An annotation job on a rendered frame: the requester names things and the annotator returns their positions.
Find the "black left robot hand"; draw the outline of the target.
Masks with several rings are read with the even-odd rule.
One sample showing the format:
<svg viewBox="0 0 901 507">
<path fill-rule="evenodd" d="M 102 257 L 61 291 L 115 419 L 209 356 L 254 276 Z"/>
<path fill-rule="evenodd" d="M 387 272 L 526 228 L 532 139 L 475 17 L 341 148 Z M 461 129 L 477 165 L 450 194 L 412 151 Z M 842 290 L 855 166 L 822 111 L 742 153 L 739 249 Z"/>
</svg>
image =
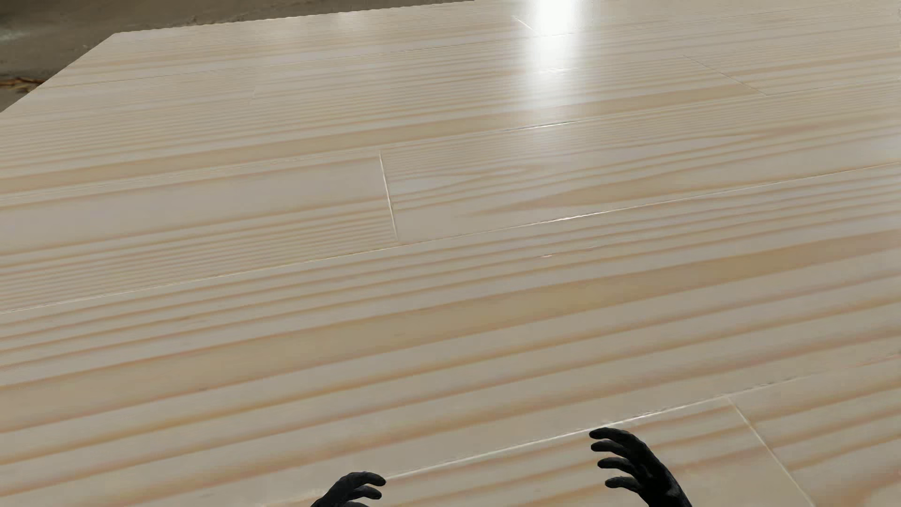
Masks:
<svg viewBox="0 0 901 507">
<path fill-rule="evenodd" d="M 386 484 L 385 478 L 373 472 L 352 472 L 338 479 L 310 507 L 368 507 L 359 499 L 381 499 L 382 492 L 378 488 Z"/>
</svg>

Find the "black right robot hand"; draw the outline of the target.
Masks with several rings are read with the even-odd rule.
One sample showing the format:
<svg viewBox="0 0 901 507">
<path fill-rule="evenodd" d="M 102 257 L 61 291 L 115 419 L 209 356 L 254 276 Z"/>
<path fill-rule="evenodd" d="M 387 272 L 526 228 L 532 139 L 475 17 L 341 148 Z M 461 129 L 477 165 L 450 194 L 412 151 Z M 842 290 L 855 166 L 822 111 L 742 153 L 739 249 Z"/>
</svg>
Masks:
<svg viewBox="0 0 901 507">
<path fill-rule="evenodd" d="M 632 492 L 647 507 L 694 507 L 670 469 L 635 434 L 604 427 L 588 435 L 593 440 L 592 451 L 612 455 L 598 460 L 596 466 L 624 473 L 604 480 L 606 488 Z"/>
</svg>

